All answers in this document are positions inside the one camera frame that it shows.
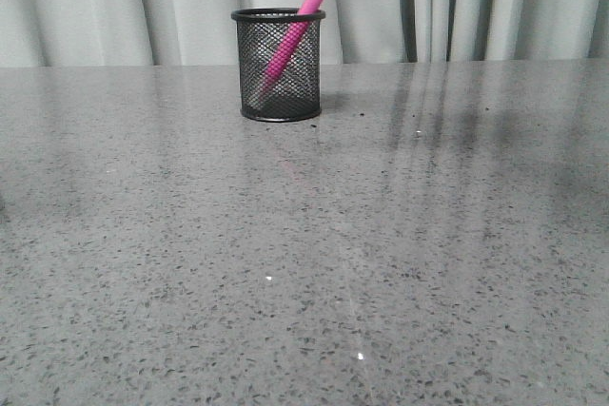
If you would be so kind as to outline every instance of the pink pen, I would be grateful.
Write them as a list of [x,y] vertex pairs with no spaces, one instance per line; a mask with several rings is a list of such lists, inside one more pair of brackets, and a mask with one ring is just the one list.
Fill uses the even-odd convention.
[[[296,14],[315,13],[323,1],[324,0],[304,0]],[[275,54],[273,55],[273,58],[266,67],[263,94],[266,94],[273,89],[275,84],[279,81],[285,67],[287,67],[287,63],[292,57],[292,54],[294,54],[294,51],[301,42],[303,35],[305,35],[307,28],[307,22],[291,23],[289,25],[282,43],[279,45],[275,51]]]

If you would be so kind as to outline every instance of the countertop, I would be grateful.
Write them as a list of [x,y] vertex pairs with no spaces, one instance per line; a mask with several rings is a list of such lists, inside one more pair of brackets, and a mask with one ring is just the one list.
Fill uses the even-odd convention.
[[609,61],[0,70],[0,404],[606,405]]

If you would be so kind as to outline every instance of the black mesh pen holder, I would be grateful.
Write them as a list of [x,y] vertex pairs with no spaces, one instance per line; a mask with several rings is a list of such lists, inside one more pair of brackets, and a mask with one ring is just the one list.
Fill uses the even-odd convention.
[[268,122],[300,121],[320,109],[320,22],[325,12],[249,9],[237,22],[241,113]]

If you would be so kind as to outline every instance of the metal mesh cup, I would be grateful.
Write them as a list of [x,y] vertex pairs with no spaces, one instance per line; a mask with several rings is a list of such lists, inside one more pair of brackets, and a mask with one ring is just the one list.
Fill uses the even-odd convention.
[[[247,118],[299,121],[321,111],[320,22],[325,12],[297,15],[297,11],[250,9],[231,14],[237,22],[241,113]],[[286,48],[288,32],[304,24],[308,26],[302,39],[291,56],[283,56],[285,67],[280,64],[278,70],[278,62],[282,62],[279,54]]]

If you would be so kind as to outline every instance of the curtain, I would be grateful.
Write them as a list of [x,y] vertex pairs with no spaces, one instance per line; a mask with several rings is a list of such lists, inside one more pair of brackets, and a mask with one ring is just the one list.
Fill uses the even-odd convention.
[[[230,12],[302,0],[0,0],[0,67],[237,62]],[[609,0],[324,0],[322,63],[609,57]]]

